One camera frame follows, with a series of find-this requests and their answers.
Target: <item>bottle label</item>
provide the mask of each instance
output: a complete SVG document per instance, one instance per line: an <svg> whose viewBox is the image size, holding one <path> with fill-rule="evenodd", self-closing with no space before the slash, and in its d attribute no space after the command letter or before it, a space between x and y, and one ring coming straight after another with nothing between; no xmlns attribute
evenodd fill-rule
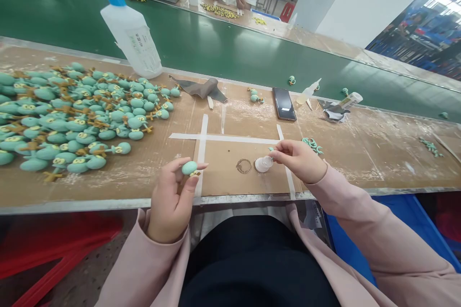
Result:
<svg viewBox="0 0 461 307"><path fill-rule="evenodd" d="M147 71L156 71L161 63L157 48L150 35L150 29L147 26L142 26L125 32L130 38L130 43L143 67Z"/></svg>

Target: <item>pink jacket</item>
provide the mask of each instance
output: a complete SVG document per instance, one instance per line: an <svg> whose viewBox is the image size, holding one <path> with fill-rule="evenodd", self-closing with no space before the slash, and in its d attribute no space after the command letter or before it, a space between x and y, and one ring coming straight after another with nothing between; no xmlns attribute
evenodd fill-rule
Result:
<svg viewBox="0 0 461 307"><path fill-rule="evenodd" d="M296 206L288 204L294 229L342 306L461 306L461 275L387 206L373 201L330 166L320 182L307 187L365 255L379 286L378 290L303 229ZM145 235L148 218L149 213L138 211L137 224L107 277L97 307L178 305L189 259L189 230L178 242L162 245Z"/></svg>

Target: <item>red stool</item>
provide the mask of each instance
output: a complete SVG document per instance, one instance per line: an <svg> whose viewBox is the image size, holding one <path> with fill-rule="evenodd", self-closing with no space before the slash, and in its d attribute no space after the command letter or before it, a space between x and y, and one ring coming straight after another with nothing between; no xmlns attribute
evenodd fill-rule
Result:
<svg viewBox="0 0 461 307"><path fill-rule="evenodd" d="M282 22L288 23L290 20L291 15L293 14L294 4L291 2L287 2L285 7L283 7L282 14L280 15L280 20Z"/></svg>
<svg viewBox="0 0 461 307"><path fill-rule="evenodd" d="M38 222L20 218L13 223L0 245L0 279L62 258L13 307L34 307L88 253L111 241L122 225L121 219L98 213L48 214Z"/></svg>

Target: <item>pink sleeve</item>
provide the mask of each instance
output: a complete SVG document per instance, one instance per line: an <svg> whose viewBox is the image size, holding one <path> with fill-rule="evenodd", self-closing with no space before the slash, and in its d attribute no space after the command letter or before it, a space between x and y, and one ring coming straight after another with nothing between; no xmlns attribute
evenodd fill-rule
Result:
<svg viewBox="0 0 461 307"><path fill-rule="evenodd" d="M351 185L336 169L328 165L324 178L307 187L325 212L337 218L368 260L379 288L394 297L395 303L407 300L408 294L424 290L426 285L430 286L427 293L433 289L440 293L441 289L451 296L457 291L453 296L461 298L461 275L453 266L387 206Z"/></svg>
<svg viewBox="0 0 461 307"><path fill-rule="evenodd" d="M101 289L95 307L150 306L168 279L184 238L170 245L149 239L144 233L146 213L139 209L136 224Z"/></svg>

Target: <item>smartphone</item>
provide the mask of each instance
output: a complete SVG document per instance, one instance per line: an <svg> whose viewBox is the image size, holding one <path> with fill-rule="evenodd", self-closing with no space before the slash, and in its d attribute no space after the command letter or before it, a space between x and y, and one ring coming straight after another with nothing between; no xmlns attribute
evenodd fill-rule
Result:
<svg viewBox="0 0 461 307"><path fill-rule="evenodd" d="M280 120L296 121L293 103L291 103L288 90L272 88L274 92L275 107Z"/></svg>

